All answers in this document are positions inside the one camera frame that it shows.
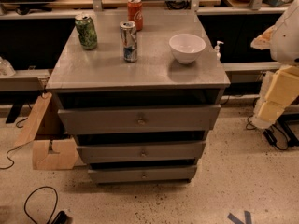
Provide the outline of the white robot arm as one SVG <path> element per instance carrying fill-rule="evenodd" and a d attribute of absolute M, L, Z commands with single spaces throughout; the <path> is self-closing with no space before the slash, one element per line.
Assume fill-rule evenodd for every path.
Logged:
<path fill-rule="evenodd" d="M 256 37 L 251 46 L 269 49 L 271 58 L 281 64 L 263 78 L 252 123 L 259 129 L 273 125 L 299 96 L 299 0 L 294 0 L 276 23 Z"/>

